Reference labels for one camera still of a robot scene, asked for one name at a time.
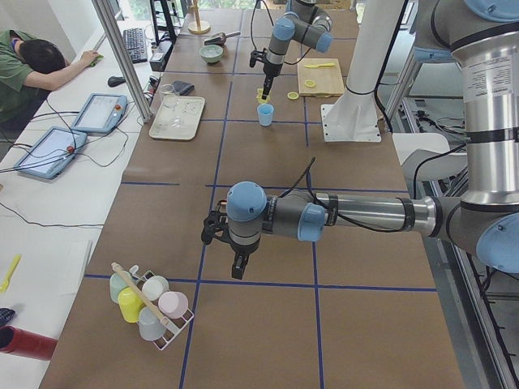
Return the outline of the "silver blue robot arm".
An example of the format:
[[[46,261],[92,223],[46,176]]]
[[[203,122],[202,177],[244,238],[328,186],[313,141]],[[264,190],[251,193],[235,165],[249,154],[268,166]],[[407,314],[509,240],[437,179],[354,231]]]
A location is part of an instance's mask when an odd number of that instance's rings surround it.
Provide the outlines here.
[[[281,73],[285,55],[291,41],[308,49],[325,53],[332,44],[333,22],[329,14],[319,8],[315,1],[287,1],[285,13],[272,25],[272,36],[267,49],[259,51],[254,45],[250,67],[257,62],[264,64],[265,74],[262,101],[267,101],[273,80]]]
[[[363,16],[345,94],[324,109],[326,142],[367,141],[378,88],[406,1],[374,1]],[[291,41],[324,53],[332,19],[315,1],[288,1],[267,49],[267,95]],[[234,255],[231,276],[242,279],[262,233],[317,242],[324,226],[356,225],[375,232],[420,232],[475,255],[488,267],[518,274],[518,1],[418,1],[415,54],[424,63],[458,62],[463,77],[468,190],[461,197],[368,198],[308,193],[294,186],[267,196],[254,182],[232,186],[221,242]]]

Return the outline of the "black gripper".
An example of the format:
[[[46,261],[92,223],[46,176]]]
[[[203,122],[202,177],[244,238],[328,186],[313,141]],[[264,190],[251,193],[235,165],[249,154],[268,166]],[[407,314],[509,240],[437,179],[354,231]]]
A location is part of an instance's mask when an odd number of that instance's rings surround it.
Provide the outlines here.
[[[234,251],[234,262],[231,267],[231,276],[234,279],[243,278],[247,268],[248,259],[250,255],[259,248],[259,245],[259,237],[250,243],[238,243],[235,240],[230,239],[230,246]]]
[[[272,64],[270,62],[266,62],[264,64],[263,70],[265,73],[265,81],[262,89],[261,98],[263,100],[266,100],[267,97],[270,96],[272,83],[274,79],[281,73],[281,64]]]

